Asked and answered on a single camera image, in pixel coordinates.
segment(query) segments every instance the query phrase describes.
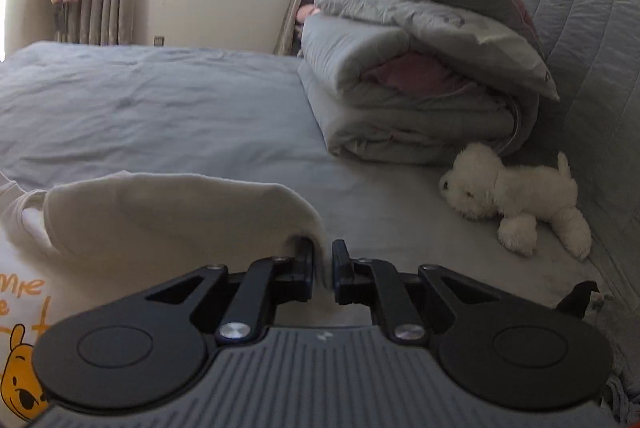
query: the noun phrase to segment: black bracket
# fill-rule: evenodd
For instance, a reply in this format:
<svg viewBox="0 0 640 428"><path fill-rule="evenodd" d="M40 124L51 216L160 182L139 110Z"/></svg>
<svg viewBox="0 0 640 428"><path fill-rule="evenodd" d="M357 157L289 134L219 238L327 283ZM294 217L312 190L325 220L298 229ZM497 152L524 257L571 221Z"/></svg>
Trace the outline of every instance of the black bracket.
<svg viewBox="0 0 640 428"><path fill-rule="evenodd" d="M313 244L246 273L210 265L66 319L38 342L33 367L50 400L79 411L135 411L183 394L225 345L266 332L279 304L311 297Z"/></svg>
<svg viewBox="0 0 640 428"><path fill-rule="evenodd" d="M424 345L476 397L514 410L557 410L597 397L607 381L609 344L577 318L444 267L408 274L351 259L341 240L333 264L338 303L369 306L390 341Z"/></svg>

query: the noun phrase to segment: pink blanket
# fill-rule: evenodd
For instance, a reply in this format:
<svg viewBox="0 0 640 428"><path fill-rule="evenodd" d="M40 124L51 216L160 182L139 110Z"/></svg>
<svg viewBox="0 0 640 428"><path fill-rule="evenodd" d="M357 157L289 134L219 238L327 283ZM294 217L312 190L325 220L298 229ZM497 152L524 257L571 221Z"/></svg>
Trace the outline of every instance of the pink blanket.
<svg viewBox="0 0 640 428"><path fill-rule="evenodd" d="M408 52L370 70L367 78L412 97L436 97L471 82L433 56Z"/></svg>

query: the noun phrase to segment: folded comforter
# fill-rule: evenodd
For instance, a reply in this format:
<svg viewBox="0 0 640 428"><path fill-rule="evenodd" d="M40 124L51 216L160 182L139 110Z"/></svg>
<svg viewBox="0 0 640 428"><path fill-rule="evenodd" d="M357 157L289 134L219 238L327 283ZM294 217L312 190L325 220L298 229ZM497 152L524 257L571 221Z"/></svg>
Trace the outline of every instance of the folded comforter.
<svg viewBox="0 0 640 428"><path fill-rule="evenodd" d="M336 9L325 3L322 14L310 17L303 29L300 79L330 153L370 161L448 164L471 141L490 144L502 155L524 143L536 120L538 95L511 83L509 66L502 61L498 68L495 63L501 58L496 54L482 58L482 72L462 65L463 74L477 71L482 82L469 79L435 96L407 96L369 75L373 68L412 51L436 53L429 33L421 32L434 20L429 9L442 12L442 6L418 4L418 10L426 11L426 23L407 14L404 24L398 17L385 20L389 12L372 10L371 0L347 1L349 18L339 17L344 6ZM395 9L403 1L375 3ZM376 24L376 14L386 24Z"/></svg>

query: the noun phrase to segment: gray bedsheet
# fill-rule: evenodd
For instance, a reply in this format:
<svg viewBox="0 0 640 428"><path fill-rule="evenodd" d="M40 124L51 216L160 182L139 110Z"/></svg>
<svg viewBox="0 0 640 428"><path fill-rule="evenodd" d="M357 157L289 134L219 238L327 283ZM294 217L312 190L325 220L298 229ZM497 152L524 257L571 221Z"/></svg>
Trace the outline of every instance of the gray bedsheet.
<svg viewBox="0 0 640 428"><path fill-rule="evenodd" d="M547 305L578 281L602 283L544 225L536 257L504 250L494 221L467 221L441 199L440 169L328 154L299 65L219 50L36 43L0 65L0 170L26 189L118 170L278 182L355 257L402 271L441 264ZM369 322L364 307L327 296L312 313L293 304L282 318Z"/></svg>

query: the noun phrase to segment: gray quilted bed cover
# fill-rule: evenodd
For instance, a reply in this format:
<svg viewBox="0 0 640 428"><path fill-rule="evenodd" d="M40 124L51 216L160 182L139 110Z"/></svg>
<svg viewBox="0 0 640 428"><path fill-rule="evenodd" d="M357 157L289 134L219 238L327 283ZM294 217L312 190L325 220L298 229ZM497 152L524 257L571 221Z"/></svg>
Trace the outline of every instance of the gray quilted bed cover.
<svg viewBox="0 0 640 428"><path fill-rule="evenodd" d="M119 170L282 183L354 257L401 271L439 264L546 305L601 281L544 225L536 257L503 249L496 221L465 220L441 198L446 168L327 153L299 65L222 50L36 43L0 64L0 170L26 189ZM280 320L370 322L368 309L316 294L314 307L288 304Z"/></svg>
<svg viewBox="0 0 640 428"><path fill-rule="evenodd" d="M524 161L564 151L588 219L591 261L612 290L640 300L640 0L523 0L560 103L540 101Z"/></svg>

